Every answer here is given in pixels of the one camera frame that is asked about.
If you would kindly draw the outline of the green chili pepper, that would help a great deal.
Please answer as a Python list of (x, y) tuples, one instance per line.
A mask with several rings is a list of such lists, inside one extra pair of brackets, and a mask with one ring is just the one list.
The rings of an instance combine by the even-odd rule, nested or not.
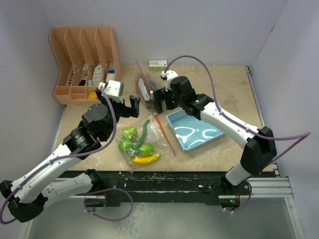
[(151, 120), (148, 119), (144, 122), (144, 125), (143, 125), (143, 130), (142, 130), (142, 134), (141, 134), (141, 137), (140, 139), (137, 141), (136, 145), (135, 145), (135, 148), (134, 148), (134, 151), (135, 152), (138, 152), (139, 148), (142, 146), (142, 144), (144, 143), (146, 137), (147, 137), (147, 128), (148, 128), (148, 124)]

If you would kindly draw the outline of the green custard apple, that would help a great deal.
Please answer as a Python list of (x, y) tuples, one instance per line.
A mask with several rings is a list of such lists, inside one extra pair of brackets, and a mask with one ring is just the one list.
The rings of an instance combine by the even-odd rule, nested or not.
[(142, 157), (149, 157), (153, 155), (153, 153), (154, 153), (154, 147), (149, 142), (142, 144), (142, 146), (139, 148), (139, 154)]
[(135, 139), (138, 135), (138, 130), (135, 127), (125, 127), (121, 131), (124, 139)]

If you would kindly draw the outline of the yellow-green custard apple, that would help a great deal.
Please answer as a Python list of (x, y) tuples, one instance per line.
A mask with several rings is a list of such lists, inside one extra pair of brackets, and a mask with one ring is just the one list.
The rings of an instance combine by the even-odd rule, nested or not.
[(123, 139), (119, 142), (118, 148), (121, 153), (126, 155), (132, 155), (134, 151), (135, 143), (130, 139)]

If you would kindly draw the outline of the light blue plastic basket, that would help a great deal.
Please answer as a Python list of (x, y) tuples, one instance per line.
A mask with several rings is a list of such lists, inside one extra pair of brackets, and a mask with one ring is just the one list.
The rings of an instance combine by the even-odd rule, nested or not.
[(183, 152), (191, 152), (225, 135), (215, 126), (189, 116), (183, 109), (166, 116)]

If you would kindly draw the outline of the yellow banana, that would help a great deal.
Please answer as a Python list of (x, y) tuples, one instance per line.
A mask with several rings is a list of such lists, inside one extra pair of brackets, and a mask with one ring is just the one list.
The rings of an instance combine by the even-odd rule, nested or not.
[(133, 163), (136, 165), (148, 165), (156, 162), (160, 157), (160, 153), (155, 153), (148, 157), (135, 157)]

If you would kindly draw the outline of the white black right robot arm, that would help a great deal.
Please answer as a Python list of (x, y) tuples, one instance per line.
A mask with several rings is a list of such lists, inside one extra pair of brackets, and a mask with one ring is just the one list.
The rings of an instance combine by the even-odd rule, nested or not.
[(225, 194), (233, 195), (242, 181), (259, 175), (271, 164), (277, 149), (270, 128), (250, 125), (225, 111), (214, 98), (197, 94), (185, 76), (169, 71), (160, 77), (166, 84), (153, 93), (158, 113), (163, 112), (162, 104), (167, 110), (181, 108), (187, 115), (218, 128), (243, 149), (240, 162), (226, 173), (221, 184)]

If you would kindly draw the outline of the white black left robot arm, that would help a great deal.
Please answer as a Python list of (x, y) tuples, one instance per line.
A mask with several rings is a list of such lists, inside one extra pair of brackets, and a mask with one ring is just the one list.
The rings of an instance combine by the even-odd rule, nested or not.
[(108, 191), (95, 169), (56, 182), (70, 167), (105, 149), (115, 138), (116, 124), (121, 117), (139, 116), (139, 98), (130, 96), (131, 105), (127, 107), (123, 99), (107, 93), (102, 86), (96, 93), (100, 103), (92, 105), (82, 115), (78, 127), (46, 159), (19, 179), (1, 182), (0, 192), (5, 202), (0, 210), (9, 209), (13, 216), (9, 221), (1, 219), (1, 224), (7, 225), (16, 220), (28, 222), (44, 209), (74, 195), (98, 195)]

